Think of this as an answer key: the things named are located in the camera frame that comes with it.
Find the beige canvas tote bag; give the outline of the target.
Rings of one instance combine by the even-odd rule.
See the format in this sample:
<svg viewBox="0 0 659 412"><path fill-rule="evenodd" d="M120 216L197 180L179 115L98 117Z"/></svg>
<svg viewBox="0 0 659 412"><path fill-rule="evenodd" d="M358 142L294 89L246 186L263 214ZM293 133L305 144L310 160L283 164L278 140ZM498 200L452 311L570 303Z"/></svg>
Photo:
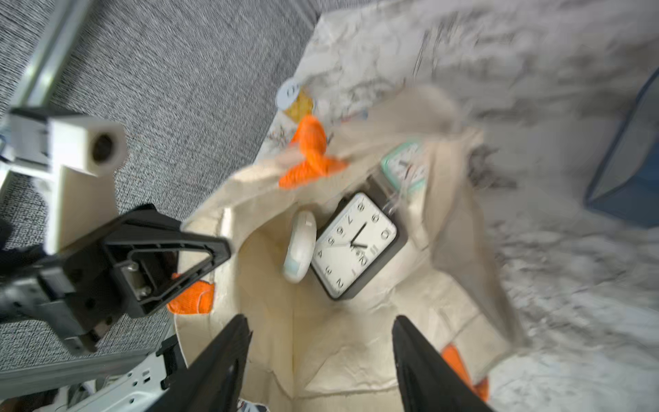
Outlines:
<svg viewBox="0 0 659 412"><path fill-rule="evenodd" d="M503 290L469 182L482 131L442 89L407 87L335 127L346 168L292 189L281 151L230 176L183 222L228 240L207 314L178 315L188 365L247 317L240 397L273 411L398 411L392 327L452 346L474 383L529 344Z"/></svg>

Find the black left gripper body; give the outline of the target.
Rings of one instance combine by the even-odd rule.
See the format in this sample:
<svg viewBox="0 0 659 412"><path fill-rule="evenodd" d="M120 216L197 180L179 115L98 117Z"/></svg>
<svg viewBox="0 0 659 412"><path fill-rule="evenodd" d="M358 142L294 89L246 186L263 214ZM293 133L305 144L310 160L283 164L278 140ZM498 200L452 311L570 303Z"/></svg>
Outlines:
<svg viewBox="0 0 659 412"><path fill-rule="evenodd" d="M48 255L42 245L1 252L1 322L46 323L72 355L90 355L122 318L116 269L125 242L83 242Z"/></svg>

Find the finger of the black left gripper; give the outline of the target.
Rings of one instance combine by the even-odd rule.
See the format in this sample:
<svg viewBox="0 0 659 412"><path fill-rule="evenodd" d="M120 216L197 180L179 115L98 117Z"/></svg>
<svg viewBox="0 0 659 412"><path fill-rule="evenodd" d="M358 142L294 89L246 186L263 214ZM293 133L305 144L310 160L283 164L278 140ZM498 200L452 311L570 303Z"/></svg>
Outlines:
<svg viewBox="0 0 659 412"><path fill-rule="evenodd" d="M226 239L184 232L180 221L161 214L153 204L113 221L101 246L132 319L161 310L232 257Z"/></svg>

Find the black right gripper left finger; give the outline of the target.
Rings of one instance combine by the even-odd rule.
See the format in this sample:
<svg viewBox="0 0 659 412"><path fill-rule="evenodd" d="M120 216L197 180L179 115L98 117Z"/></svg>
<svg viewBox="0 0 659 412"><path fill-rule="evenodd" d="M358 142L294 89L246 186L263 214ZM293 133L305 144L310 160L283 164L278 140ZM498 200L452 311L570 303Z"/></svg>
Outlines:
<svg viewBox="0 0 659 412"><path fill-rule="evenodd" d="M242 314L234 316L149 410L238 410L251 339L247 318Z"/></svg>

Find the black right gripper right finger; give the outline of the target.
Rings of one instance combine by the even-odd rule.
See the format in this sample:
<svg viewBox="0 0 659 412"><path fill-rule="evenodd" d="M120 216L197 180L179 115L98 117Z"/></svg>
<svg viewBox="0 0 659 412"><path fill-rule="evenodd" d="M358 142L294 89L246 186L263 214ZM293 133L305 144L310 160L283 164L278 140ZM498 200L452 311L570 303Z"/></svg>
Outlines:
<svg viewBox="0 0 659 412"><path fill-rule="evenodd" d="M396 376L405 411L489 411L405 316L392 328Z"/></svg>

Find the blue-grey rectangular alarm clock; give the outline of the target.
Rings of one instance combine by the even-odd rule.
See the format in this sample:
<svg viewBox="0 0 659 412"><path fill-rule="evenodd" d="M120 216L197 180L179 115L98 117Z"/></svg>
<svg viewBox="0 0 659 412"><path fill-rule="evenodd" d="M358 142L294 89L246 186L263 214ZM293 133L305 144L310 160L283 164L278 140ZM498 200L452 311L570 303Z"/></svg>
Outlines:
<svg viewBox="0 0 659 412"><path fill-rule="evenodd" d="M590 182L585 208L640 228L658 226L658 73L638 92Z"/></svg>

